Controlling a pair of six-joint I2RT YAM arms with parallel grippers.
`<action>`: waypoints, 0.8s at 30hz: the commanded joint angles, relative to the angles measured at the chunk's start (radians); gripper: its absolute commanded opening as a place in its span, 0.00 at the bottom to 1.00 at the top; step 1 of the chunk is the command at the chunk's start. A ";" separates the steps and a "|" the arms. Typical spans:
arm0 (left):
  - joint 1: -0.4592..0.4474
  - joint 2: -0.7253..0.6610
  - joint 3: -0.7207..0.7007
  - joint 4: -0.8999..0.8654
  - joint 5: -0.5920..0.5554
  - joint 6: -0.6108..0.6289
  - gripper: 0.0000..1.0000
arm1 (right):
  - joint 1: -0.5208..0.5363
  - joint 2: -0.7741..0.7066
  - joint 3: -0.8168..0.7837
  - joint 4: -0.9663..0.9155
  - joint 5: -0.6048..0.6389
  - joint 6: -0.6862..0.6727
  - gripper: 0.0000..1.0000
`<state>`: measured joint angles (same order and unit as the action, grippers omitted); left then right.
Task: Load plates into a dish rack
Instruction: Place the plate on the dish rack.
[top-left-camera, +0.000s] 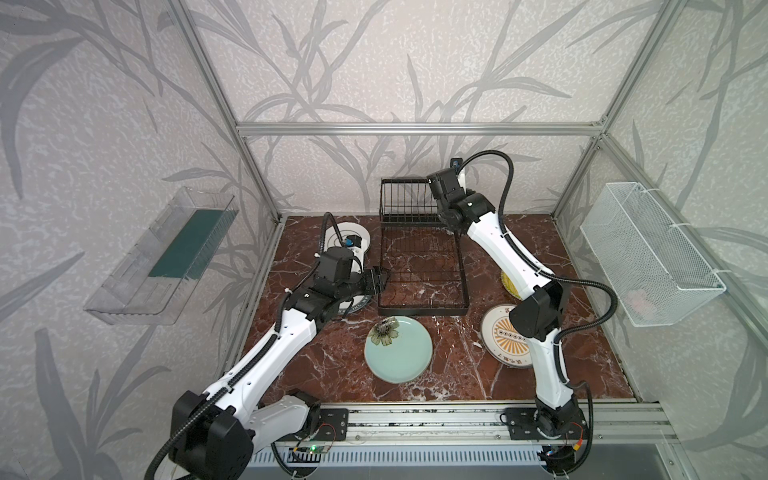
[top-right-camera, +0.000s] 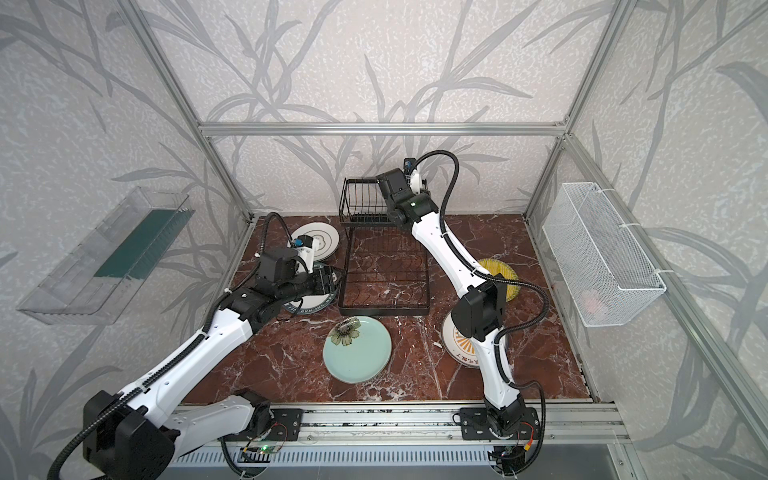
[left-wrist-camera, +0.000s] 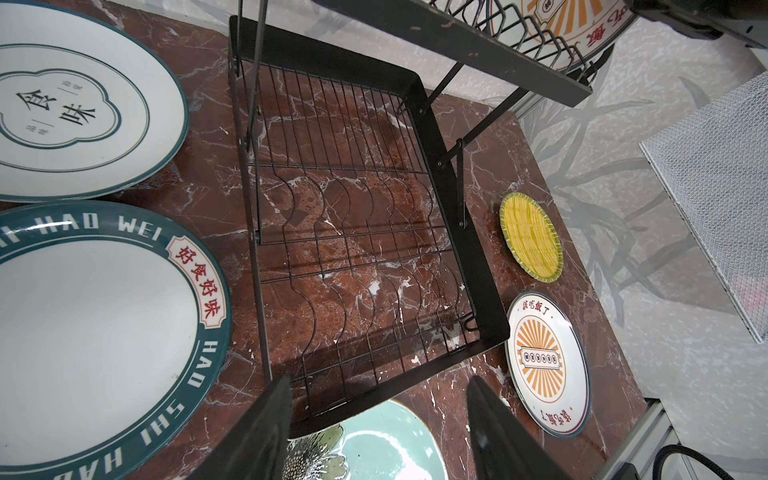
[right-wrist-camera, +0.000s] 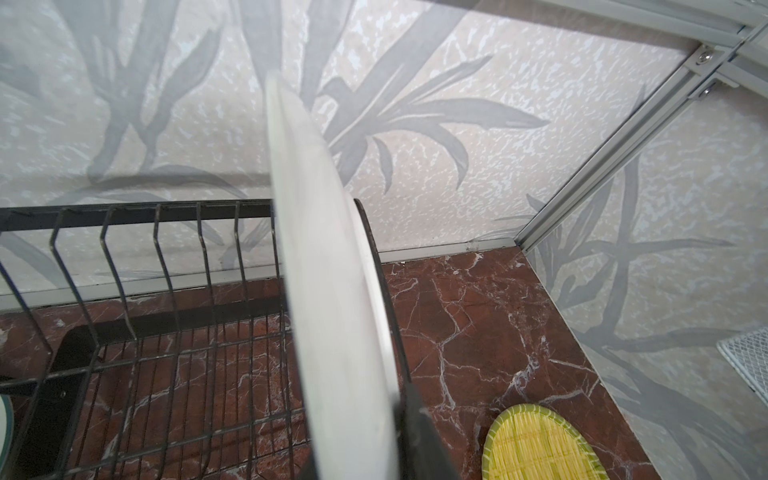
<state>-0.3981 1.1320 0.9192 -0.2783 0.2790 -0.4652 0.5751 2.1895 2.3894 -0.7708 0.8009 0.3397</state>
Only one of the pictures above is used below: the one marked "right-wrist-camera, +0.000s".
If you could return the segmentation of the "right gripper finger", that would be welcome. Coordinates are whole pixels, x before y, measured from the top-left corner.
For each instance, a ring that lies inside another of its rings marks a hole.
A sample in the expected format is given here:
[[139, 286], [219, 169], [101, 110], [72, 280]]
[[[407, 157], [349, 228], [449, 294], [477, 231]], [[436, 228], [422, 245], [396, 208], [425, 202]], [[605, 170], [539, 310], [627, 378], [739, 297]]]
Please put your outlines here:
[[413, 383], [405, 383], [396, 409], [401, 479], [459, 479], [423, 399]]

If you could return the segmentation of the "yellow green woven plate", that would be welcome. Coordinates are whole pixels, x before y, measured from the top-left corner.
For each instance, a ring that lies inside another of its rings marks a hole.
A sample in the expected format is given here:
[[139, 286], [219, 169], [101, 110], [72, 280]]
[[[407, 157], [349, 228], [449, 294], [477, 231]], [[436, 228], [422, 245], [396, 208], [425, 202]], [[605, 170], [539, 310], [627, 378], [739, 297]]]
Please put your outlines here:
[[482, 478], [606, 479], [583, 435], [553, 410], [519, 404], [492, 423], [482, 453]]

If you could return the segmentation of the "small white orange sunburst plate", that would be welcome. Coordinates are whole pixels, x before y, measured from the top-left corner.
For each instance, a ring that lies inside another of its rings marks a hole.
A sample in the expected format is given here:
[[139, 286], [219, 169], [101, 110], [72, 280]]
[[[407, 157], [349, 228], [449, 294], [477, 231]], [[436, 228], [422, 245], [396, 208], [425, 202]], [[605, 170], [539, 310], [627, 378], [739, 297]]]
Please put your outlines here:
[[397, 479], [393, 395], [351, 199], [303, 101], [264, 84], [273, 204], [312, 453], [321, 479]]

